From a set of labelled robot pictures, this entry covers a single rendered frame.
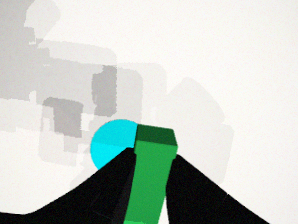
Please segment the cyan circle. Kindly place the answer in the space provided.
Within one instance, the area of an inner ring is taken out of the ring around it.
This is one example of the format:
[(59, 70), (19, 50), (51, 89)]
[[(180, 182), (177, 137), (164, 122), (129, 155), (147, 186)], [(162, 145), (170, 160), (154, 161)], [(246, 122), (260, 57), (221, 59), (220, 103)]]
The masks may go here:
[(118, 119), (98, 129), (90, 144), (90, 157), (97, 169), (120, 155), (126, 147), (133, 148), (136, 127), (134, 121)]

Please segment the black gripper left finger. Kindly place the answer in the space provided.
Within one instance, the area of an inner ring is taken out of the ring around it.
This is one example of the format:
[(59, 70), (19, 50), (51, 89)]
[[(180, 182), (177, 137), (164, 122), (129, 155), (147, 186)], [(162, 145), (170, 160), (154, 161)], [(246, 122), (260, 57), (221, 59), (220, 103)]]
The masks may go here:
[(0, 224), (124, 224), (136, 153), (125, 148), (84, 183), (28, 214), (0, 212)]

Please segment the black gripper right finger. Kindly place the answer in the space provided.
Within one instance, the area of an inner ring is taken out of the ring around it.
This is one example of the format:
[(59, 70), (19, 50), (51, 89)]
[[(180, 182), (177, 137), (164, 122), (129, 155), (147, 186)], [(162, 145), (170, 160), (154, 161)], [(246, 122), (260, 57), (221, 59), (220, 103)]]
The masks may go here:
[(269, 224), (180, 155), (165, 186), (169, 224)]

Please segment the green rectangular post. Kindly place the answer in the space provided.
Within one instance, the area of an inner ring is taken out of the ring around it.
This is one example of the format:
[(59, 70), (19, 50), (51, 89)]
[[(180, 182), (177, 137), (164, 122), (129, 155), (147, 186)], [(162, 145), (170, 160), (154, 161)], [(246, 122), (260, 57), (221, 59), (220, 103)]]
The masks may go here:
[(137, 124), (133, 143), (136, 165), (124, 224), (158, 224), (166, 180), (177, 149), (172, 128)]

